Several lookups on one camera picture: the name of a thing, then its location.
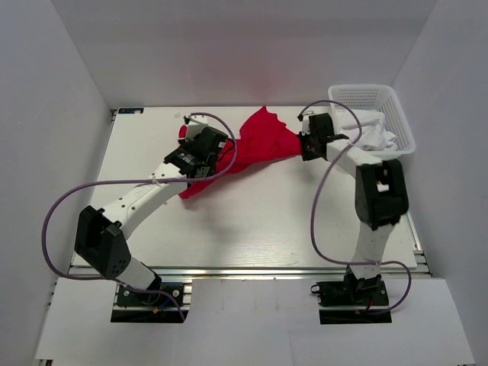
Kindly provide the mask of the red t shirt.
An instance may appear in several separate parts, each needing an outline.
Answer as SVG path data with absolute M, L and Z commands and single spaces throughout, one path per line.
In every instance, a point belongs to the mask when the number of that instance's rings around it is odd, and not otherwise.
M 259 108 L 243 123 L 239 135 L 236 148 L 228 141 L 224 151 L 219 154 L 217 173 L 230 166 L 226 174 L 234 175 L 258 163 L 289 159 L 301 154 L 296 133 L 266 106 Z M 237 157 L 235 162 L 231 162 L 234 150 Z

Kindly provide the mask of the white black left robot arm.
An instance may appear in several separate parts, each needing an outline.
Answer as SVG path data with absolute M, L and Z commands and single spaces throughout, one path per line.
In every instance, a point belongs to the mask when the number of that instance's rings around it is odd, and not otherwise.
M 189 187 L 186 180 L 215 173 L 228 136 L 203 127 L 181 140 L 153 170 L 150 183 L 139 183 L 127 194 L 99 209 L 86 207 L 79 214 L 75 252 L 103 278 L 135 289 L 143 303 L 155 303 L 161 295 L 161 279 L 130 254 L 127 240 L 155 210 Z

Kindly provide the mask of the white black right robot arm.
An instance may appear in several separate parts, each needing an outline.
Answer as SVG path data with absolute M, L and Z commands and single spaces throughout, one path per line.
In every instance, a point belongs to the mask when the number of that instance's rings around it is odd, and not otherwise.
M 393 228 L 409 209 L 399 160 L 382 160 L 335 133 L 329 114 L 300 114 L 298 134 L 302 159 L 323 158 L 355 180 L 355 212 L 360 222 L 358 241 L 347 264 L 344 293 L 352 303 L 364 303 L 380 283 L 380 264 Z

